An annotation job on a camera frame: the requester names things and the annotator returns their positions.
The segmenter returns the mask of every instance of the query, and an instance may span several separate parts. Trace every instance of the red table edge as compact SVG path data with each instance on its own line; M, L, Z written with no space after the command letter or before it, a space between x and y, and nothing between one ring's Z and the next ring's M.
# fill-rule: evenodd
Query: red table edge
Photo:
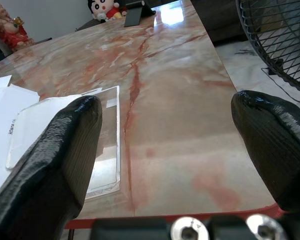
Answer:
M271 206L265 206L262 208L244 210L244 211L232 211L232 212L212 212L212 213L195 213L195 214L180 214L180 215L164 215L164 216L136 216L134 218L153 218L153 217L160 217L164 218L167 222L174 222L176 219L182 216L189 216L194 217L199 220L205 220L211 218L212 216L216 215L235 215L246 219L250 215L253 214L264 214L272 218L278 218L284 213L280 207L274 203ZM69 221L65 225L65 229L91 229L93 223L101 218L88 218L88 219L74 219Z

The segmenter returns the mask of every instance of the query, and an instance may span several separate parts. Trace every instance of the marble table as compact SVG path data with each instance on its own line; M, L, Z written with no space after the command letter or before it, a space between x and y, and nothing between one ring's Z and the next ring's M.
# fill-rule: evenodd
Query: marble table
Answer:
M41 99L120 86L120 188L86 200L78 225L274 203L233 124L236 90L190 0L155 10L138 26L107 22L0 62L0 77Z

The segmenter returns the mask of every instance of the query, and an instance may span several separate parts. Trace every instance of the white wall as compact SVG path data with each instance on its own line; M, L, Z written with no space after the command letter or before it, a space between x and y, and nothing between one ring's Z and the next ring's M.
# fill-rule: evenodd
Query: white wall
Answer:
M73 33L92 19L88 0L0 0L12 18L20 17L34 41Z

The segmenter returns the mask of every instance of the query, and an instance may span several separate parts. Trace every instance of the fan grille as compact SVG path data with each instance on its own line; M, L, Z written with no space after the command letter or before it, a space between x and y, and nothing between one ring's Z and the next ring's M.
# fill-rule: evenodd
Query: fan grille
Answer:
M255 51L279 77L300 90L300 0L236 0Z

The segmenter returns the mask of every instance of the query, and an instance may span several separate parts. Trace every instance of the cartoon figurine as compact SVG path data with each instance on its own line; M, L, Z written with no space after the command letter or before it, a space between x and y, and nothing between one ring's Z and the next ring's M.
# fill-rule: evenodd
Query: cartoon figurine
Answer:
M13 20L0 4L0 39L13 52L35 44L22 27L23 23L20 17Z
M88 7L92 17L101 23L122 18L119 3L114 0L88 0Z

